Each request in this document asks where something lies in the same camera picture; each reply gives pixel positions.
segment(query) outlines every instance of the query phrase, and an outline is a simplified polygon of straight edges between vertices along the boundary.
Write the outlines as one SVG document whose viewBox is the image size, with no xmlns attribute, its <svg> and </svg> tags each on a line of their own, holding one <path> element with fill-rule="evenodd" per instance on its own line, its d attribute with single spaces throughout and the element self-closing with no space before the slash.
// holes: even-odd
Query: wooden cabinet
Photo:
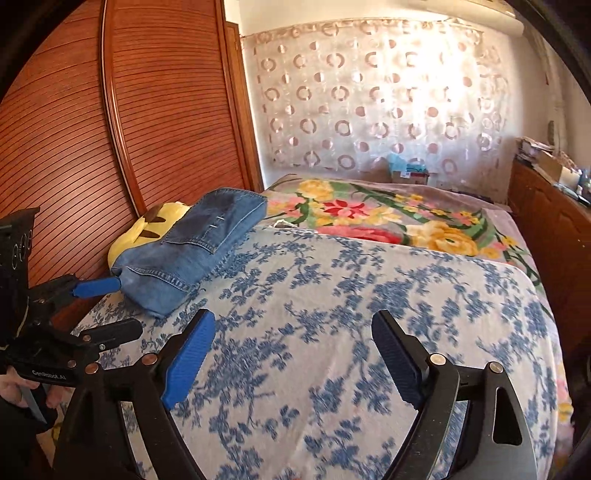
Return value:
<svg viewBox="0 0 591 480">
<path fill-rule="evenodd" d="M 591 210 L 515 161 L 509 206 L 534 257 L 569 353 L 591 333 Z"/>
</svg>

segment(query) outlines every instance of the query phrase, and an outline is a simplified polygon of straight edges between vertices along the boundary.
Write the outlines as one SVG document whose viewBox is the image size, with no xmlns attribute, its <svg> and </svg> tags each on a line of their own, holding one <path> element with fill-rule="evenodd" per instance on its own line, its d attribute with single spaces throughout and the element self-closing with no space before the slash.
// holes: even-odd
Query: wardrobe door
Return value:
<svg viewBox="0 0 591 480">
<path fill-rule="evenodd" d="M 251 189 L 220 0 L 106 0 L 104 22 L 105 91 L 139 213 Z"/>
<path fill-rule="evenodd" d="M 0 217 L 40 207 L 29 281 L 108 273 L 111 243 L 134 221 L 112 154 L 99 81 L 100 0 L 87 0 L 47 37 L 0 103 Z M 65 329 L 96 300 L 79 302 Z"/>
</svg>

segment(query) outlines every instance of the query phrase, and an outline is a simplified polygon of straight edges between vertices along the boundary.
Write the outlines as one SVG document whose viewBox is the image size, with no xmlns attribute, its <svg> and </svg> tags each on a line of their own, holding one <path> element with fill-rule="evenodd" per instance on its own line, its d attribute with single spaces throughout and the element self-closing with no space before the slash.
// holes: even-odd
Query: yellow flower pattern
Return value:
<svg viewBox="0 0 591 480">
<path fill-rule="evenodd" d="M 335 194 L 330 182 L 325 180 L 304 180 L 298 186 L 297 191 L 302 196 L 318 202 L 328 202 L 333 199 Z"/>
<path fill-rule="evenodd" d="M 407 234 L 412 237 L 415 247 L 468 257 L 478 254 L 478 247 L 472 238 L 444 222 L 432 220 L 425 225 L 408 225 Z"/>
<path fill-rule="evenodd" d="M 402 217 L 391 207 L 381 206 L 368 211 L 369 216 L 364 223 L 369 225 L 386 225 L 388 222 L 401 223 Z"/>
<path fill-rule="evenodd" d="M 502 236 L 501 243 L 506 247 L 517 247 L 519 245 L 519 243 L 517 243 L 517 240 L 515 240 L 511 236 Z"/>
<path fill-rule="evenodd" d="M 275 216 L 283 213 L 287 210 L 287 202 L 274 202 L 269 201 L 267 203 L 267 216 Z"/>
<path fill-rule="evenodd" d="M 484 247 L 480 250 L 480 254 L 484 255 L 486 258 L 490 258 L 491 260 L 497 260 L 501 257 L 501 253 L 492 247 Z"/>
</svg>

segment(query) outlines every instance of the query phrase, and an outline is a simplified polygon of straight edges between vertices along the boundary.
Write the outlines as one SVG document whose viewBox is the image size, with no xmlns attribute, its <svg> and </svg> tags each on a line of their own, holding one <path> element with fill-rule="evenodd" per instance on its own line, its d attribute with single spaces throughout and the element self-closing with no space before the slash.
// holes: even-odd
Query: wooden wardrobe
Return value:
<svg viewBox="0 0 591 480">
<path fill-rule="evenodd" d="M 262 190 L 227 28 L 221 0 L 86 0 L 26 62 L 0 103 L 0 217 L 41 208 L 31 285 L 107 274 L 111 243 L 154 204 Z"/>
</svg>

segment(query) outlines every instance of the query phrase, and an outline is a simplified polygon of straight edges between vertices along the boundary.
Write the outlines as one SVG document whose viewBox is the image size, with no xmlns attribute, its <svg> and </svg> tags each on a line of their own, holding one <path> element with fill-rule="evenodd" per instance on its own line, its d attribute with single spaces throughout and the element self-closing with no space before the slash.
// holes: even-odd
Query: white wall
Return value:
<svg viewBox="0 0 591 480">
<path fill-rule="evenodd" d="M 562 71 L 567 154 L 581 168 L 591 167 L 591 105 L 566 65 Z"/>
<path fill-rule="evenodd" d="M 343 18 L 394 17 L 425 21 L 446 18 L 444 15 L 402 9 L 400 5 L 403 1 L 405 0 L 373 0 L 371 3 L 359 0 L 240 0 L 241 33 L 250 35 L 294 24 Z M 507 141 L 503 147 L 504 169 L 509 172 L 515 151 L 515 142 L 512 140 L 514 137 L 525 135 L 542 141 L 547 137 L 548 106 L 547 102 L 540 99 L 548 95 L 548 87 L 541 63 L 524 37 L 510 37 L 486 27 L 482 27 L 482 30 L 487 44 L 493 44 L 499 52 L 511 89 L 509 120 L 505 127 Z M 263 168 L 265 186 L 285 174 L 284 171 L 275 170 L 267 171 Z"/>
<path fill-rule="evenodd" d="M 514 35 L 523 31 L 513 18 L 465 0 L 240 0 L 240 5 L 243 35 L 324 20 L 375 17 L 437 21 L 461 16 Z"/>
<path fill-rule="evenodd" d="M 240 1 L 224 0 L 224 8 L 226 10 L 226 20 L 232 23 L 237 23 L 239 26 L 241 26 L 242 19 L 240 16 Z"/>
</svg>

